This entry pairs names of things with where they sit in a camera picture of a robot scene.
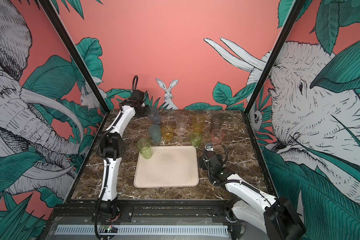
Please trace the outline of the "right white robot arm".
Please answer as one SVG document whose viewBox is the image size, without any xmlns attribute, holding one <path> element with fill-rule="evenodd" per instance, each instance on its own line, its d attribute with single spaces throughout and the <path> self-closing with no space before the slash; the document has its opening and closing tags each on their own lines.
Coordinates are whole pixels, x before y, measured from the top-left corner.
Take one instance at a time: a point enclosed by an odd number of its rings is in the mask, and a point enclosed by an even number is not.
<svg viewBox="0 0 360 240">
<path fill-rule="evenodd" d="M 303 221 L 286 197 L 277 198 L 252 186 L 224 167 L 214 151 L 203 149 L 201 161 L 211 184 L 239 199 L 226 207 L 228 221 L 250 223 L 266 233 L 270 240 L 299 240 L 306 233 Z"/>
</svg>

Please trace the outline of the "beige square tray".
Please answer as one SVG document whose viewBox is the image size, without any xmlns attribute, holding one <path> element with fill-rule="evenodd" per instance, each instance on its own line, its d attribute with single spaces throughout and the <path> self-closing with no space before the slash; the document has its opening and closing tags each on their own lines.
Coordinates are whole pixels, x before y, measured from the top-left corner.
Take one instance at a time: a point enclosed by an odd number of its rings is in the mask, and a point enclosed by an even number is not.
<svg viewBox="0 0 360 240">
<path fill-rule="evenodd" d="M 152 157 L 139 155 L 136 188 L 195 187 L 199 184 L 197 149 L 193 146 L 151 147 Z"/>
</svg>

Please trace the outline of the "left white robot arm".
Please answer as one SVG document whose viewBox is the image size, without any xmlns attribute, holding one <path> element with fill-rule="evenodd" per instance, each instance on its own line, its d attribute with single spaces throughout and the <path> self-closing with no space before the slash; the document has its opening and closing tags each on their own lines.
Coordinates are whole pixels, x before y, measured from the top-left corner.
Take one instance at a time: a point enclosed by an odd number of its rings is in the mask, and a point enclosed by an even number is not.
<svg viewBox="0 0 360 240">
<path fill-rule="evenodd" d="M 131 97 L 120 103 L 118 115 L 102 133 L 98 145 L 97 154 L 104 161 L 104 173 L 96 210 L 110 214 L 112 219 L 120 214 L 116 204 L 117 179 L 121 160 L 127 150 L 123 133 L 133 117 L 145 117 L 150 113 L 150 107 L 145 105 L 144 98 L 144 92 L 133 90 Z"/>
</svg>

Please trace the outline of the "grey blue glass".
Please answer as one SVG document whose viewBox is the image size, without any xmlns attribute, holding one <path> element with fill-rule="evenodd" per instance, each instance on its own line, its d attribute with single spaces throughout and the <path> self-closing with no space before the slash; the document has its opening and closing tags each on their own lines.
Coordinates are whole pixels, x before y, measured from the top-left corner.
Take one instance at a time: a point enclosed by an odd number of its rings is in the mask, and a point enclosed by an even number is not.
<svg viewBox="0 0 360 240">
<path fill-rule="evenodd" d="M 160 114 L 158 110 L 154 107 L 150 107 L 150 113 L 148 114 L 148 118 L 156 125 L 161 122 Z"/>
</svg>

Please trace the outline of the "clear glass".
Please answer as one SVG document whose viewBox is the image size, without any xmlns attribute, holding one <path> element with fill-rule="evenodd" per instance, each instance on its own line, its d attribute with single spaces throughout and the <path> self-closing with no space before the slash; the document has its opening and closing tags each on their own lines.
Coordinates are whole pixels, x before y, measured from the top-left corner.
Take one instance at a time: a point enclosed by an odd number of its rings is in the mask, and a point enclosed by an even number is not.
<svg viewBox="0 0 360 240">
<path fill-rule="evenodd" d="M 184 135 L 187 131 L 188 117 L 185 115 L 176 116 L 176 126 L 179 135 Z"/>
</svg>

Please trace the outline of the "light green ribbed glass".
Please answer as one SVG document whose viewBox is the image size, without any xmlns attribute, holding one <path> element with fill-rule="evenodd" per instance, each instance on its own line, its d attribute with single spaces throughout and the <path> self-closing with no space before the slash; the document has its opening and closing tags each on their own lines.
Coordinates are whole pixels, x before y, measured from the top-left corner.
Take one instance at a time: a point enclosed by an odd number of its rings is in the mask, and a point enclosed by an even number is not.
<svg viewBox="0 0 360 240">
<path fill-rule="evenodd" d="M 151 141 L 149 139 L 138 140 L 136 146 L 144 159 L 150 159 L 152 157 Z"/>
</svg>

